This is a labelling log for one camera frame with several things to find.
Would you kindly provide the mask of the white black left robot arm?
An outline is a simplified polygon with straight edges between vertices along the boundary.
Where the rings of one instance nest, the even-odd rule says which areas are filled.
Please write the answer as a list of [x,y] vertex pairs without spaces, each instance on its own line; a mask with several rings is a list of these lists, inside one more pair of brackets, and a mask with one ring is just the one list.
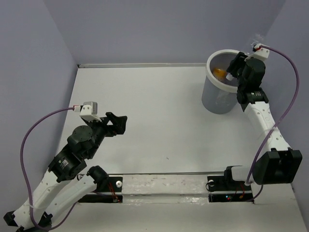
[[86,160],[94,157],[104,138],[123,135],[126,131],[127,116],[111,112],[101,118],[83,117],[82,120],[85,124],[73,130],[35,190],[31,190],[25,166],[21,164],[28,199],[18,209],[4,215],[8,226],[16,227],[19,232],[49,231],[53,229],[53,220],[63,211],[72,209],[88,193],[101,191],[109,185],[109,175],[97,165],[89,168],[73,187],[62,192],[87,167]]

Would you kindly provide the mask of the clear bottle white-blue cap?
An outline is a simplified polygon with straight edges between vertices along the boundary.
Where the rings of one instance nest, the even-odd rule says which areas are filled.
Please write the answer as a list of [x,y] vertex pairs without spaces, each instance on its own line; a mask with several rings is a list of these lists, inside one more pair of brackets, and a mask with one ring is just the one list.
[[230,62],[226,72],[226,79],[232,81],[237,77],[237,71],[244,66],[246,61],[255,58],[261,61],[266,61],[269,56],[269,50],[262,48],[265,36],[263,34],[254,34],[238,52],[235,58]]

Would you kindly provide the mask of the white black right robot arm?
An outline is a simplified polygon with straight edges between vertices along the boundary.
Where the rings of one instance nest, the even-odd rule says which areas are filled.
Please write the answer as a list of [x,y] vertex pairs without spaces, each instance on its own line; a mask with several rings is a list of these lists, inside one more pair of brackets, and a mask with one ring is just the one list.
[[294,150],[283,138],[279,123],[270,111],[269,100],[260,87],[266,72],[267,55],[250,56],[239,52],[230,62],[227,73],[237,79],[237,100],[250,120],[260,143],[249,166],[228,166],[222,178],[226,189],[246,185],[292,183],[302,161],[302,154]]

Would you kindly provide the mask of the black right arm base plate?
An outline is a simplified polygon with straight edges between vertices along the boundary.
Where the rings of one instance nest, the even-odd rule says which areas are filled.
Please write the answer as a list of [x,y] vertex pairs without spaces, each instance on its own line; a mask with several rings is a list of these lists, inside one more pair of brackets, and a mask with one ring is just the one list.
[[251,186],[243,181],[226,180],[221,175],[208,176],[205,188],[210,203],[247,202],[253,198]]

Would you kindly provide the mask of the orange blue label bottle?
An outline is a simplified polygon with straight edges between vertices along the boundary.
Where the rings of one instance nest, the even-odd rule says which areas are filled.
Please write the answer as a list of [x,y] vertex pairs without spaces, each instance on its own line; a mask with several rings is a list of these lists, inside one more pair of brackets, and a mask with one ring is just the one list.
[[212,74],[219,80],[219,79],[225,79],[227,72],[223,69],[214,68],[212,70]]

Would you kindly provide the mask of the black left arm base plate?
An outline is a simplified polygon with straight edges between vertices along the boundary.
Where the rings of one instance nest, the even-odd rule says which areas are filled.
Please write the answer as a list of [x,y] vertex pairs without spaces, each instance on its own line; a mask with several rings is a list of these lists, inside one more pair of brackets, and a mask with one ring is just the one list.
[[123,177],[110,175],[108,183],[83,196],[78,203],[122,203]]

